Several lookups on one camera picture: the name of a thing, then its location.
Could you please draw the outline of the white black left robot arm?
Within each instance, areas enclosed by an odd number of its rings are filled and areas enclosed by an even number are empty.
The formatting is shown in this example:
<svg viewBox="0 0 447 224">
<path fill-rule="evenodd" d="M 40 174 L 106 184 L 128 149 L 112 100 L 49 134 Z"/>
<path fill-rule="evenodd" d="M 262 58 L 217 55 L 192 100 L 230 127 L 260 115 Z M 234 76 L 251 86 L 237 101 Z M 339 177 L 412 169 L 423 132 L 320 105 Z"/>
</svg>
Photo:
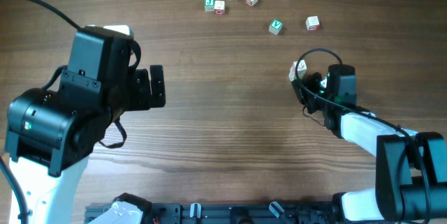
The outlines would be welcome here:
<svg viewBox="0 0 447 224">
<path fill-rule="evenodd" d="M 5 150 L 14 183 L 12 223 L 68 223 L 96 144 L 125 112 L 166 104 L 163 68 L 139 68 L 141 49 L 126 25 L 78 29 L 69 62 L 50 84 L 25 91 L 7 113 Z"/>
</svg>

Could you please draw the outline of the plain white picture block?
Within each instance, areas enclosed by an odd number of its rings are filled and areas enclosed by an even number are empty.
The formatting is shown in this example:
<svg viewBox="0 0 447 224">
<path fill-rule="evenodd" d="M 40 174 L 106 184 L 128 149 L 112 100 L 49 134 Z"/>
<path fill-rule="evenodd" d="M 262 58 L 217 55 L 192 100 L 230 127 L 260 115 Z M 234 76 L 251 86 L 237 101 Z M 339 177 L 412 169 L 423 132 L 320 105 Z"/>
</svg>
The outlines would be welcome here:
<svg viewBox="0 0 447 224">
<path fill-rule="evenodd" d="M 293 81 L 293 80 L 295 80 L 296 79 L 296 76 L 295 76 L 295 69 L 294 68 L 291 68 L 290 69 L 290 72 L 289 72 L 289 79 L 290 79 L 290 81 Z"/>
</svg>

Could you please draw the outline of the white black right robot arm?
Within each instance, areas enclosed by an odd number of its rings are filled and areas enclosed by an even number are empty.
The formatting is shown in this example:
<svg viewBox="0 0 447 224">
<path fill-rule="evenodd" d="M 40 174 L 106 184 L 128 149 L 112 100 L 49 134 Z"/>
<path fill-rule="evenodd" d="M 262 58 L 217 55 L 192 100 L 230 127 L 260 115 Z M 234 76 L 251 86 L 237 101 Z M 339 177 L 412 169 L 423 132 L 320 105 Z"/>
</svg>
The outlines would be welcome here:
<svg viewBox="0 0 447 224">
<path fill-rule="evenodd" d="M 356 71 L 333 64 L 327 77 L 307 76 L 294 62 L 289 79 L 308 113 L 323 113 L 323 125 L 376 159 L 373 188 L 340 193 L 337 222 L 411 222 L 446 217 L 446 141 L 436 132 L 392 125 L 356 104 Z"/>
</svg>

